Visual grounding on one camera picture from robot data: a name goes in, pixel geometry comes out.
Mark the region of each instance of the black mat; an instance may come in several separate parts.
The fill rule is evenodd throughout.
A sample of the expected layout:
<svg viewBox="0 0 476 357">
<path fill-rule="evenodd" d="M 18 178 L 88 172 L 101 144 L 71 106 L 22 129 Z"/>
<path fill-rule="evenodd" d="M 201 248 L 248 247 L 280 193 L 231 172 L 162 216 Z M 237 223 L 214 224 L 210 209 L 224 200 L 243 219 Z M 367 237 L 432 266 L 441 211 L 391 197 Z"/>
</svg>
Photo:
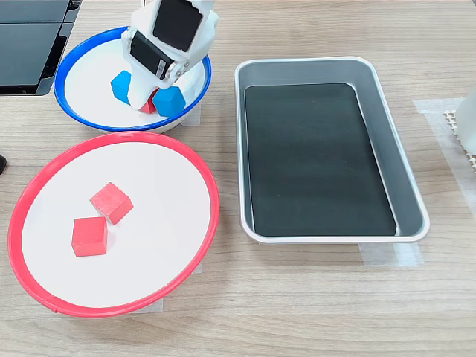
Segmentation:
<svg viewBox="0 0 476 357">
<path fill-rule="evenodd" d="M 352 87 L 253 86 L 245 102 L 256 233 L 395 234 Z"/>
</svg>

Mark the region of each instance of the tray rim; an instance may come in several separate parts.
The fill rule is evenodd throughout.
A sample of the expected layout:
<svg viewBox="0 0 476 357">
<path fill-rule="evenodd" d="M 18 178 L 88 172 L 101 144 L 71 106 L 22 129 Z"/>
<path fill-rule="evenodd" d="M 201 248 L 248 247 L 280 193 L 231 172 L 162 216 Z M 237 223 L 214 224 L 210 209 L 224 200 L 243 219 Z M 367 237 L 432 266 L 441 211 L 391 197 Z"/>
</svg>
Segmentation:
<svg viewBox="0 0 476 357">
<path fill-rule="evenodd" d="M 34 279 L 30 273 L 22 250 L 22 234 L 23 225 L 26 220 L 28 211 L 33 204 L 34 199 L 45 186 L 45 184 L 53 177 L 59 170 L 75 158 L 83 155 L 86 152 L 92 151 L 99 147 L 104 147 L 112 144 L 120 144 L 126 142 L 144 142 L 156 144 L 163 147 L 168 147 L 176 151 L 189 160 L 196 169 L 201 173 L 210 195 L 210 221 L 208 224 L 207 233 L 203 239 L 200 249 L 197 251 L 195 257 L 190 261 L 187 267 L 177 275 L 166 286 L 160 288 L 158 291 L 143 297 L 131 303 L 126 303 L 120 306 L 110 307 L 86 307 L 78 306 L 50 294 Z M 169 294 L 176 289 L 189 275 L 193 273 L 195 268 L 205 257 L 213 238 L 218 228 L 219 223 L 219 192 L 213 173 L 211 172 L 205 161 L 198 153 L 193 151 L 187 145 L 180 141 L 170 138 L 166 135 L 155 134 L 152 132 L 116 132 L 108 135 L 101 135 L 96 138 L 89 139 L 76 145 L 64 153 L 57 156 L 44 166 L 31 180 L 31 182 L 24 189 L 16 206 L 13 210 L 10 226 L 8 228 L 8 255 L 10 264 L 16 278 L 23 286 L 23 288 L 38 302 L 48 307 L 53 312 L 61 312 L 66 315 L 76 316 L 81 318 L 105 318 L 116 315 L 123 315 L 137 309 L 141 309 Z"/>
<path fill-rule="evenodd" d="M 354 60 L 366 65 L 372 72 L 373 81 L 376 84 L 379 92 L 380 99 L 384 106 L 385 114 L 390 119 L 390 129 L 395 140 L 395 144 L 399 151 L 400 158 L 402 159 L 405 172 L 410 181 L 411 188 L 414 192 L 415 199 L 418 203 L 419 210 L 422 214 L 422 226 L 420 229 L 411 236 L 293 236 L 293 237 L 266 237 L 261 234 L 257 234 L 250 227 L 246 221 L 245 212 L 245 179 L 244 179 L 244 167 L 243 167 L 243 150 L 242 140 L 244 133 L 242 132 L 241 122 L 242 115 L 240 107 L 242 104 L 240 97 L 239 87 L 239 74 L 241 70 L 254 63 L 276 63 L 276 62 L 323 62 L 323 61 L 342 61 L 342 60 Z M 234 72 L 235 81 L 235 97 L 236 97 L 236 111 L 237 111 L 237 163 L 238 163 L 238 184 L 239 184 L 239 220 L 244 232 L 253 240 L 263 244 L 359 244 L 359 243 L 413 243 L 423 239 L 430 231 L 430 217 L 423 201 L 422 194 L 419 191 L 417 181 L 411 169 L 407 155 L 403 149 L 402 142 L 399 138 L 395 123 L 390 113 L 387 101 L 385 99 L 382 85 L 379 80 L 379 76 L 375 67 L 369 61 L 355 56 L 342 56 L 342 57 L 313 57 L 313 58 L 277 58 L 277 59 L 251 59 L 245 61 L 237 66 Z"/>
<path fill-rule="evenodd" d="M 91 128 L 104 130 L 107 132 L 127 132 L 127 131 L 144 131 L 144 130 L 151 130 L 151 129 L 158 129 L 167 124 L 173 123 L 174 121 L 182 118 L 186 115 L 189 111 L 191 111 L 202 98 L 205 96 L 208 87 L 210 87 L 211 77 L 212 77 L 212 68 L 211 68 L 211 61 L 210 57 L 205 56 L 202 60 L 202 64 L 205 69 L 205 83 L 203 85 L 203 89 L 200 92 L 199 96 L 186 108 L 184 108 L 180 113 L 177 115 L 160 120 L 156 123 L 146 124 L 141 126 L 130 126 L 130 127 L 121 127 L 121 126 L 104 126 L 96 123 L 92 123 L 91 121 L 81 117 L 78 115 L 69 105 L 68 101 L 66 100 L 65 95 L 65 81 L 66 77 L 68 76 L 69 71 L 72 69 L 74 64 L 87 52 L 91 49 L 101 45 L 105 42 L 109 42 L 115 39 L 120 39 L 120 35 L 128 29 L 128 26 L 123 26 L 121 28 L 113 28 L 111 30 L 107 30 L 101 33 L 94 35 L 86 39 L 85 41 L 81 42 L 78 46 L 73 48 L 63 59 L 63 61 L 59 64 L 57 72 L 54 77 L 54 95 L 58 101 L 59 106 L 68 114 L 70 117 L 75 119 L 76 121 L 84 124 L 86 126 L 90 126 Z"/>
</svg>

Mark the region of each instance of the red rim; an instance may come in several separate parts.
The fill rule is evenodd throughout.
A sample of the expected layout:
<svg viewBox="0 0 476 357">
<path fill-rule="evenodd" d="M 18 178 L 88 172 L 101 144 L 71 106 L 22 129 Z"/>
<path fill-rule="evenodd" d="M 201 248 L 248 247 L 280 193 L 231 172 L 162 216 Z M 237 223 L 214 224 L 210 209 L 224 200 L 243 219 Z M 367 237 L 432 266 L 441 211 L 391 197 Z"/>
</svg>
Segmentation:
<svg viewBox="0 0 476 357">
<path fill-rule="evenodd" d="M 205 239 L 196 256 L 192 259 L 188 266 L 170 283 L 151 295 L 124 305 L 104 308 L 84 307 L 68 303 L 67 301 L 53 296 L 44 288 L 42 288 L 28 270 L 22 250 L 22 232 L 27 213 L 40 190 L 67 163 L 88 151 L 97 149 L 98 147 L 134 141 L 168 147 L 169 149 L 172 149 L 187 158 L 202 174 L 210 194 L 211 206 L 210 223 L 208 225 Z M 50 310 L 81 318 L 105 318 L 109 316 L 126 314 L 128 312 L 132 312 L 150 305 L 151 303 L 163 298 L 163 296 L 170 293 L 185 279 L 187 279 L 187 277 L 192 274 L 192 272 L 195 270 L 197 265 L 200 264 L 207 253 L 207 250 L 209 249 L 216 233 L 218 220 L 218 187 L 216 186 L 212 172 L 196 152 L 180 141 L 169 138 L 165 135 L 153 134 L 149 132 L 117 132 L 100 136 L 98 138 L 93 138 L 91 140 L 85 141 L 84 143 L 76 145 L 75 147 L 72 147 L 68 151 L 56 157 L 52 162 L 41 169 L 38 174 L 36 174 L 33 180 L 31 180 L 30 184 L 23 191 L 15 206 L 15 210 L 13 211 L 10 227 L 8 229 L 8 254 L 10 256 L 10 264 L 12 265 L 13 271 L 15 272 L 19 282 L 31 296 L 33 296 L 41 304 L 48 307 Z"/>
</svg>

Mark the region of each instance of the blue rim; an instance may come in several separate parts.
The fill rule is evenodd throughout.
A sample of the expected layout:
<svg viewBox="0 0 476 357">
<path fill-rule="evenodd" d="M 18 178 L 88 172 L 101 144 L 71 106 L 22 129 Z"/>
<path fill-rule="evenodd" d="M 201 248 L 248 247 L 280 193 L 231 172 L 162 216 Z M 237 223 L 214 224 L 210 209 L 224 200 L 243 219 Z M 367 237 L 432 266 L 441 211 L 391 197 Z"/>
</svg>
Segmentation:
<svg viewBox="0 0 476 357">
<path fill-rule="evenodd" d="M 113 126 L 102 126 L 98 125 L 95 123 L 91 123 L 90 121 L 87 121 L 86 119 L 82 118 L 79 116 L 70 106 L 68 101 L 66 100 L 65 96 L 65 81 L 66 77 L 68 76 L 69 71 L 73 67 L 73 65 L 78 61 L 79 58 L 81 58 L 86 52 L 90 51 L 91 49 L 97 47 L 98 45 L 103 44 L 104 42 L 112 41 L 114 39 L 120 39 L 120 35 L 127 30 L 127 26 L 122 27 L 122 28 L 113 28 L 112 30 L 107 30 L 105 32 L 99 33 L 90 39 L 87 39 L 83 43 L 79 44 L 76 48 L 74 48 L 66 57 L 65 59 L 61 62 L 61 64 L 58 67 L 57 75 L 54 78 L 54 95 L 56 96 L 59 105 L 62 107 L 62 109 L 73 119 L 79 121 L 80 123 L 83 123 L 87 126 L 90 126 L 92 128 L 100 129 L 100 130 L 106 130 L 108 132 L 123 132 L 123 131 L 129 131 L 129 130 L 151 130 L 151 129 L 157 129 L 160 128 L 161 126 L 165 126 L 169 123 L 172 123 L 173 121 L 179 119 L 180 117 L 184 116 L 187 114 L 194 106 L 196 106 L 200 100 L 202 100 L 203 96 L 208 90 L 208 87 L 210 86 L 210 81 L 211 81 L 211 63 L 210 63 L 210 58 L 206 56 L 203 60 L 203 66 L 205 67 L 205 85 L 203 86 L 202 92 L 200 95 L 191 103 L 187 108 L 182 110 L 180 113 L 178 113 L 174 117 L 170 117 L 167 119 L 163 119 L 157 123 L 153 124 L 147 124 L 147 125 L 141 125 L 141 126 L 131 126 L 129 128 L 126 127 L 113 127 Z"/>
</svg>

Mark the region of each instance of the white bottle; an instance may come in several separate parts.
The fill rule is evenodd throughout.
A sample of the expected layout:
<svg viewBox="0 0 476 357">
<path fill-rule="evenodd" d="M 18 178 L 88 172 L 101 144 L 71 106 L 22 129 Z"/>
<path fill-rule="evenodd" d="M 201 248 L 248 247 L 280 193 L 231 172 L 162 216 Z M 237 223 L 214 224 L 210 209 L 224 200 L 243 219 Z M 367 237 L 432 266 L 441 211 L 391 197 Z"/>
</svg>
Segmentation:
<svg viewBox="0 0 476 357">
<path fill-rule="evenodd" d="M 476 88 L 456 111 L 457 134 L 467 152 L 476 155 Z"/>
</svg>

